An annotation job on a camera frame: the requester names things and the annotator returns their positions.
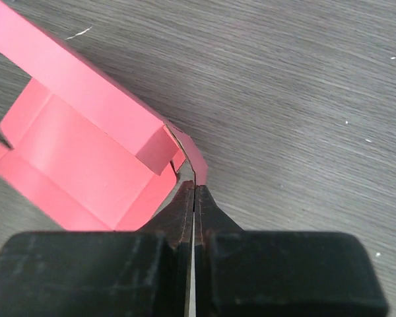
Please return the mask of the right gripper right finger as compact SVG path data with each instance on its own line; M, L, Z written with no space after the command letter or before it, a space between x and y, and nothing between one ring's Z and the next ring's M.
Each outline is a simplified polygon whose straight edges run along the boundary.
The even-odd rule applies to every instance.
M387 316L370 257L344 232L244 230L195 190L198 316Z

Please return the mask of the pink paper box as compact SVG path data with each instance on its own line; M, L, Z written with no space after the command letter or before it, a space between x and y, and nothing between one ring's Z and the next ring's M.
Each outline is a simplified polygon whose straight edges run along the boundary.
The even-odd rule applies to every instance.
M143 226L193 140L87 60L0 1L0 53L30 81L0 122L0 177L67 230Z

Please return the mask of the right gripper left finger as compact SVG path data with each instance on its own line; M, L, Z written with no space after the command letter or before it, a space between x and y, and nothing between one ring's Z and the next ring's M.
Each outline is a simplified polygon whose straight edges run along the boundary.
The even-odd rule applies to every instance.
M0 249L0 316L187 316L195 186L135 231L28 231Z

